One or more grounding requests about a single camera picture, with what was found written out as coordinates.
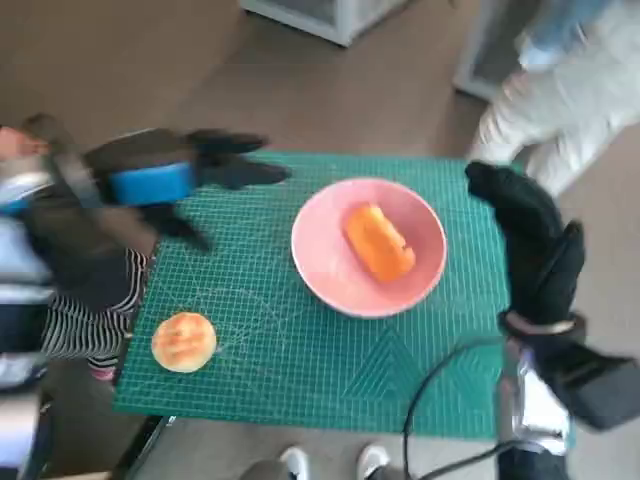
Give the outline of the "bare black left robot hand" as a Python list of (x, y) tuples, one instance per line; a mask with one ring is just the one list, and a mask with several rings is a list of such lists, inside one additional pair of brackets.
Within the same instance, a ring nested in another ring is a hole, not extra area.
[(206, 185), (240, 190), (286, 181), (288, 168), (248, 157), (267, 144), (264, 136), (222, 129), (152, 128), (106, 142), (83, 159), (108, 205), (133, 208), (157, 234), (209, 251), (211, 242), (176, 204)]

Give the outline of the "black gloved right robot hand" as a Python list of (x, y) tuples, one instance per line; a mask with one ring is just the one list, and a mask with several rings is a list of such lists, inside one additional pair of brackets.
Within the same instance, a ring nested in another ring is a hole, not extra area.
[(472, 161), (468, 192), (493, 208), (505, 241), (508, 311), (534, 327), (575, 319), (572, 312), (586, 257), (581, 222), (563, 220), (553, 198), (508, 167)]

